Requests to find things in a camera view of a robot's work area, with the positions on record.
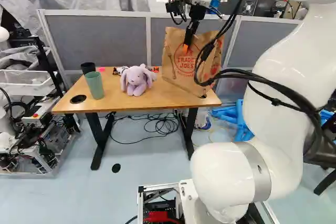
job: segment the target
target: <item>stuffed bunny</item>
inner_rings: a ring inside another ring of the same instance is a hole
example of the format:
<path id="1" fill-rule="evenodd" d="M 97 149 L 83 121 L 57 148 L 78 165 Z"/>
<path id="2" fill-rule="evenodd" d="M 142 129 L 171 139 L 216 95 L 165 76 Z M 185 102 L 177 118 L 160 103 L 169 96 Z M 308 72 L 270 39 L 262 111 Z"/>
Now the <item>stuffed bunny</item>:
<path id="1" fill-rule="evenodd" d="M 152 87 L 155 79 L 155 73 L 148 70 L 145 64 L 124 69 L 120 78 L 121 91 L 127 90 L 128 95 L 139 97 L 147 87 Z"/>

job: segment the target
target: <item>office cubicle partition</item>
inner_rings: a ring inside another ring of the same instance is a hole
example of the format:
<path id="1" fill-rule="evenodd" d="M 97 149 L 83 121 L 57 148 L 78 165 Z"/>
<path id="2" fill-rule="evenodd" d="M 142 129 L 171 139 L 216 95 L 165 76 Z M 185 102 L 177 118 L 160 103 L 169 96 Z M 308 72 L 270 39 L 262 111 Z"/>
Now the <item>office cubicle partition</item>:
<path id="1" fill-rule="evenodd" d="M 55 62 L 70 87 L 81 75 L 80 64 L 123 66 L 161 65 L 166 26 L 176 25 L 169 14 L 114 12 L 108 10 L 38 10 L 39 20 L 53 51 Z M 220 20 L 206 15 L 198 33 L 218 30 Z M 298 20 L 237 16 L 225 35 L 222 67 L 252 69 L 270 46 L 286 37 Z M 185 29 L 187 23 L 179 27 Z M 221 80 L 217 94 L 234 100 L 245 91 L 241 80 Z"/>

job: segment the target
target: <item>table top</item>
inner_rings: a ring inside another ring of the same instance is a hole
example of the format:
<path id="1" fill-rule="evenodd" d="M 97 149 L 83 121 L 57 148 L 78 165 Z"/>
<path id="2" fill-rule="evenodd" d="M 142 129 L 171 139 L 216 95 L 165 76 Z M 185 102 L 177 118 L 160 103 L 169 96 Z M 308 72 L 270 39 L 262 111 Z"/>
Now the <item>table top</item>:
<path id="1" fill-rule="evenodd" d="M 112 73 L 113 67 L 105 67 L 105 71 L 101 72 L 105 92 L 102 99 L 95 100 L 92 97 L 85 77 L 81 76 L 53 107 L 52 112 L 57 114 L 177 109 L 220 106 L 222 104 L 213 90 L 207 92 L 206 98 L 198 98 L 163 80 L 161 73 L 157 73 L 158 79 L 153 82 L 153 87 L 147 89 L 141 96 L 128 96 L 127 93 L 120 90 L 120 76 L 114 76 Z M 70 103 L 71 98 L 79 94 L 84 94 L 87 98 L 81 103 Z"/>

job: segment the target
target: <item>paper bag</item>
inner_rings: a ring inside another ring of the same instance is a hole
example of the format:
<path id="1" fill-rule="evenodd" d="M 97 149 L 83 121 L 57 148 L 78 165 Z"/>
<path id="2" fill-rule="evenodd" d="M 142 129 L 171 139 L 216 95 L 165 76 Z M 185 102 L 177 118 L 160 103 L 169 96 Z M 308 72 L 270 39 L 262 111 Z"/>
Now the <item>paper bag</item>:
<path id="1" fill-rule="evenodd" d="M 201 87 L 194 81 L 195 60 L 199 51 L 212 40 L 217 31 L 209 31 L 204 34 L 194 35 L 192 44 L 187 53 L 182 50 L 185 30 L 175 27 L 166 27 L 164 48 L 162 54 L 162 78 L 181 89 L 184 89 L 198 97 L 205 97 L 211 86 Z M 204 82 L 216 75 L 221 69 L 222 46 L 224 36 L 215 43 L 209 57 L 200 66 L 197 76 L 200 82 Z"/>

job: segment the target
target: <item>mint green cup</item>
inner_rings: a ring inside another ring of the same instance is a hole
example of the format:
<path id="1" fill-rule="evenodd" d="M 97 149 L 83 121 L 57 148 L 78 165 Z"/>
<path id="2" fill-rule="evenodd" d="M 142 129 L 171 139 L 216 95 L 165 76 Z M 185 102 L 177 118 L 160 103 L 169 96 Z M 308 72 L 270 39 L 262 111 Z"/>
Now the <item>mint green cup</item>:
<path id="1" fill-rule="evenodd" d="M 89 72 L 84 76 L 93 98 L 96 100 L 102 99 L 104 97 L 104 89 L 100 72 Z"/>

